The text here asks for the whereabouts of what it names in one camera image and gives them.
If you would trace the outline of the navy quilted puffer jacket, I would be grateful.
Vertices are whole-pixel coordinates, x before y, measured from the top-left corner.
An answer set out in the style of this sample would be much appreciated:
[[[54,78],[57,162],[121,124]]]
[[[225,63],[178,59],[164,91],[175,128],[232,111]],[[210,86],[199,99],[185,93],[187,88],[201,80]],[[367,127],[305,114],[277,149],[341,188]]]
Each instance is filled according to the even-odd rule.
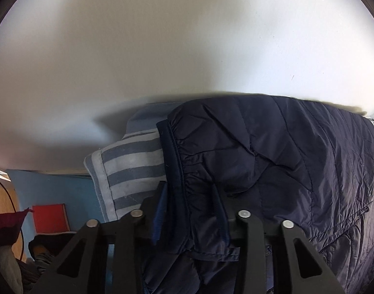
[[[231,293],[239,247],[224,209],[291,220],[346,293],[374,277],[374,126],[320,102],[197,99],[159,122],[167,206],[146,293]]]

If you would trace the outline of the blue white striped quilt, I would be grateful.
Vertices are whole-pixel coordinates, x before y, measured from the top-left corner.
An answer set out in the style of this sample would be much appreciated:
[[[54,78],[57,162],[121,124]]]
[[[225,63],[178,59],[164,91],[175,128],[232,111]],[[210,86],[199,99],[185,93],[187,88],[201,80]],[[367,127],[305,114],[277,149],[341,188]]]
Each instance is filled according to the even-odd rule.
[[[85,168],[106,222],[138,209],[166,179],[160,135],[156,127],[179,102],[148,104],[126,122],[117,142],[88,155]]]

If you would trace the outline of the light blue mat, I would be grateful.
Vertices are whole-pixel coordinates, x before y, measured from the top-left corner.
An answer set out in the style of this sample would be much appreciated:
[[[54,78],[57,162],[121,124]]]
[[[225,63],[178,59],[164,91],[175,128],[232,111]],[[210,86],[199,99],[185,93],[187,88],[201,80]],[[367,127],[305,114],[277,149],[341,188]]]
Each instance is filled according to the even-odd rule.
[[[9,170],[8,175],[20,210],[39,205],[64,204],[69,227],[73,231],[78,231],[90,219],[105,222],[91,177],[22,170]]]

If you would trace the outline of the red box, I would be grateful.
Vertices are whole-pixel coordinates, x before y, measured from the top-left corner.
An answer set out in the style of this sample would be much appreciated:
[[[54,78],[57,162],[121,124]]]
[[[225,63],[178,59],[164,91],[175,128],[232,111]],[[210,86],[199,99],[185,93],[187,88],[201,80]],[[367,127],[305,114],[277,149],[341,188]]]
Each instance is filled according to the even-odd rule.
[[[64,204],[32,206],[34,226],[37,234],[69,232],[69,222]]]

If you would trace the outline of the dark red cloth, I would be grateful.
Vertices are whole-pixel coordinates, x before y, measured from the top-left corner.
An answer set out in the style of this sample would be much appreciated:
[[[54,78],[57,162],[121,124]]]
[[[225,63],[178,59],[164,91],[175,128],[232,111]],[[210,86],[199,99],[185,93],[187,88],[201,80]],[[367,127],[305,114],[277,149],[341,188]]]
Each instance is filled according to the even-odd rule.
[[[0,247],[12,246],[17,242],[24,220],[30,212],[33,210],[27,208],[24,211],[0,214]]]

